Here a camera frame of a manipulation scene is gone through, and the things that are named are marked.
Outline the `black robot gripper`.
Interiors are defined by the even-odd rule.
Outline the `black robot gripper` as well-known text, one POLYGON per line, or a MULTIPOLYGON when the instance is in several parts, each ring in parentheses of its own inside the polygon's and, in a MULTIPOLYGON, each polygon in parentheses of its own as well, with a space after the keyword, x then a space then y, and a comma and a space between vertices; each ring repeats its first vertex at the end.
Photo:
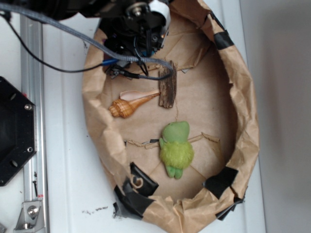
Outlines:
POLYGON ((118 0, 99 23, 106 39, 103 44, 113 52, 134 56, 142 75, 150 79, 142 58, 163 48, 170 25, 168 0, 118 0))

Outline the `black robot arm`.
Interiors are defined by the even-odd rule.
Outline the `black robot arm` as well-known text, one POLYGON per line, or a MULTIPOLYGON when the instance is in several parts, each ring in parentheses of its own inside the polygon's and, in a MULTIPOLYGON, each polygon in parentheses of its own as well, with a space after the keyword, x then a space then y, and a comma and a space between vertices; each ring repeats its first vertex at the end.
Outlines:
POLYGON ((168 69, 163 80, 173 75, 168 62, 152 56, 163 48, 171 22, 169 0, 2 0, 0 16, 10 23, 11 13, 18 13, 43 24, 68 32, 100 49, 108 56, 92 70, 108 66, 112 77, 149 79, 147 64, 159 64, 168 69), (103 44, 60 23, 81 14, 100 18, 99 28, 107 39, 103 44))

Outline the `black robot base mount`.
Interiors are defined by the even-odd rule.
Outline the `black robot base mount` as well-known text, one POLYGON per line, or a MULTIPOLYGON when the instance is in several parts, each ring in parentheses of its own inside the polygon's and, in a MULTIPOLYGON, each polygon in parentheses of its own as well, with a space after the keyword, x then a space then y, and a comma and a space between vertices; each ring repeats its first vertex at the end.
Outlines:
POLYGON ((0 185, 6 186, 35 154, 35 105, 0 78, 0 185))

